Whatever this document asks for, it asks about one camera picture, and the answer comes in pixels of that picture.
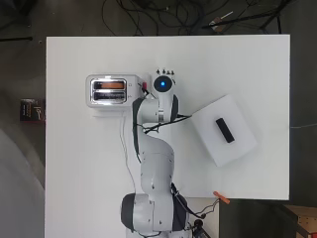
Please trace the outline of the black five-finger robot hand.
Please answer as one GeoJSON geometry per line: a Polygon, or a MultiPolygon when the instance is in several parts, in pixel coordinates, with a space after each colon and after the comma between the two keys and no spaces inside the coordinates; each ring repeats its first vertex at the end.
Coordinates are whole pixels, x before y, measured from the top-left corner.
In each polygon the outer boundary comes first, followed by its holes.
{"type": "Polygon", "coordinates": [[[140,87],[143,93],[166,93],[175,86],[175,73],[172,69],[158,68],[147,73],[140,87]]]}

